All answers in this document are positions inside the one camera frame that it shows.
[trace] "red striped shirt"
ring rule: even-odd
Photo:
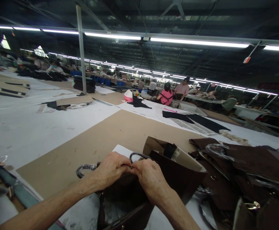
[[[161,92],[161,103],[164,105],[170,105],[171,101],[172,101],[172,96],[173,96],[174,92],[173,90],[169,90],[169,91],[165,91],[163,90]]]

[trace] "pink shirt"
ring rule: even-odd
[[[188,91],[190,90],[190,87],[188,85],[182,85],[182,83],[180,83],[176,88],[175,88],[175,92],[176,94],[184,94],[184,95],[188,95]]]

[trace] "stack of leather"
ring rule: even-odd
[[[81,76],[74,76],[74,86],[73,88],[83,91],[83,81]],[[86,90],[87,93],[94,93],[96,81],[91,79],[86,79]]]
[[[198,147],[189,154],[208,171],[202,186],[218,229],[279,229],[279,152],[213,138],[189,142]]]

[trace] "black leather piece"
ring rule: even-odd
[[[143,107],[143,108],[147,108],[147,109],[151,109],[150,107],[148,107],[147,105],[142,103],[141,99],[138,99],[137,96],[133,95],[133,102],[127,102],[128,104],[133,105],[134,107],[138,108],[138,107]]]
[[[190,114],[190,115],[186,115],[188,118],[192,119],[193,121],[201,124],[202,126],[205,126],[206,128],[216,132],[216,133],[219,133],[219,131],[221,129],[225,129],[225,130],[229,130],[231,131],[230,129],[222,126],[222,125],[219,125],[218,123],[214,122],[214,121],[211,121],[207,118],[204,118],[202,116],[199,116],[197,114]]]
[[[194,124],[194,122],[191,119],[189,119],[186,115],[180,113],[174,113],[174,112],[167,112],[167,111],[163,111],[162,113],[163,113],[163,117],[165,118],[176,118]]]

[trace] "ceiling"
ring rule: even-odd
[[[81,0],[0,1],[0,25],[77,28],[75,1]],[[279,40],[279,0],[83,0],[81,5],[84,29],[102,30],[86,13],[92,11],[111,31]],[[21,36],[50,52],[58,52],[58,46],[79,47],[77,35]],[[265,75],[279,78],[277,51],[259,46],[243,64],[255,45],[240,49],[84,35],[88,59],[226,82]]]

